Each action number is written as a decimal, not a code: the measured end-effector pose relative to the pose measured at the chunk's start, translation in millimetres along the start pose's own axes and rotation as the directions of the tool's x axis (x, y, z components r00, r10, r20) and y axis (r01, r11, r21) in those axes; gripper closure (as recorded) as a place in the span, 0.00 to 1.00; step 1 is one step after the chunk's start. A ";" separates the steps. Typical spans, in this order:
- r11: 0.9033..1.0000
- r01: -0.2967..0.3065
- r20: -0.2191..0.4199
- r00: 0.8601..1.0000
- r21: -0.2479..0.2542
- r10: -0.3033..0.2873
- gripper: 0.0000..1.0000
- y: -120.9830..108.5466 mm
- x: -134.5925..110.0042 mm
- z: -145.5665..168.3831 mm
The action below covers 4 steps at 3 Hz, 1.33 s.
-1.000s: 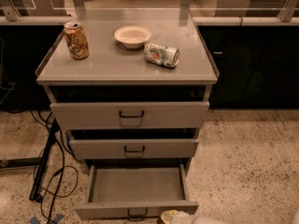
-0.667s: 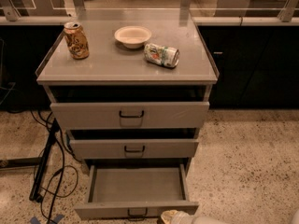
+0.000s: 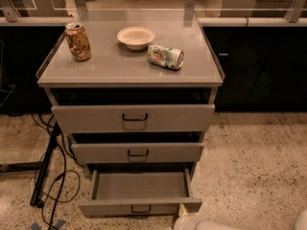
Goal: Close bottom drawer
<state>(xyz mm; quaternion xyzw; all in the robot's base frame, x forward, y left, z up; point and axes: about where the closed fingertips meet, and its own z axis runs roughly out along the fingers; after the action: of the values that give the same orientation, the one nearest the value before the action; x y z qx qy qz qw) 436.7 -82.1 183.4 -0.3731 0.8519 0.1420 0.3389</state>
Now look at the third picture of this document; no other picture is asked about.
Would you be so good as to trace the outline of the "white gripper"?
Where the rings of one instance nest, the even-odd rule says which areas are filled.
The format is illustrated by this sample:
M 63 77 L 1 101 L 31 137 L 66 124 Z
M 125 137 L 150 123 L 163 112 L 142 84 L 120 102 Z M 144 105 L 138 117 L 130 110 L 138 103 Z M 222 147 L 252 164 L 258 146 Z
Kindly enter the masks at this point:
M 187 209 L 180 203 L 178 210 L 179 218 L 176 220 L 174 230 L 224 230 L 224 227 L 219 223 L 209 220 L 193 220 L 187 215 Z

